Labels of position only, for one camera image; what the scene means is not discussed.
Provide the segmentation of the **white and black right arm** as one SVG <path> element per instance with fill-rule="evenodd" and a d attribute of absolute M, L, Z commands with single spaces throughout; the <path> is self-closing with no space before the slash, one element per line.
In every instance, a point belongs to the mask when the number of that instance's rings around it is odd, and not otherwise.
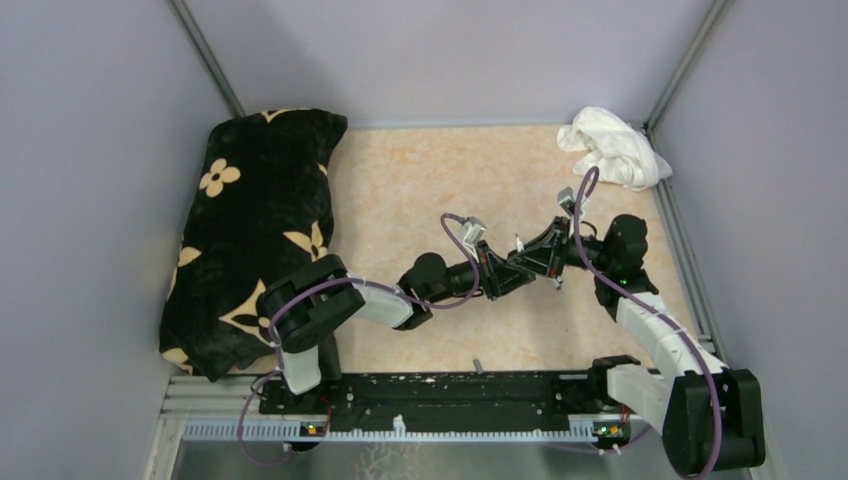
<path fill-rule="evenodd" d="M 766 459 L 762 392 L 748 369 L 733 369 L 706 351 L 673 316 L 644 268 L 645 220 L 622 214 L 603 239 L 580 236 L 566 217 L 511 251 L 506 263 L 556 279 L 567 267 L 594 276 L 595 295 L 614 322 L 635 338 L 659 371 L 631 360 L 605 367 L 586 385 L 589 404 L 620 404 L 657 431 L 681 476 L 760 466 Z"/>

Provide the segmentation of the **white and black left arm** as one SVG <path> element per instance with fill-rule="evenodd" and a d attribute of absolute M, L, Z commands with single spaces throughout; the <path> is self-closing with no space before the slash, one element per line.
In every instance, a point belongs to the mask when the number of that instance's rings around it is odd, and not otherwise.
<path fill-rule="evenodd" d="M 412 330 L 435 310 L 460 307 L 477 295 L 494 300 L 549 273 L 528 248 L 502 257 L 480 241 L 466 257 L 447 266 L 441 255 L 425 253 L 398 283 L 387 285 L 351 273 L 339 256 L 328 255 L 268 287 L 261 302 L 285 381 L 283 401 L 302 414 L 317 407 L 321 349 L 352 317 Z"/>

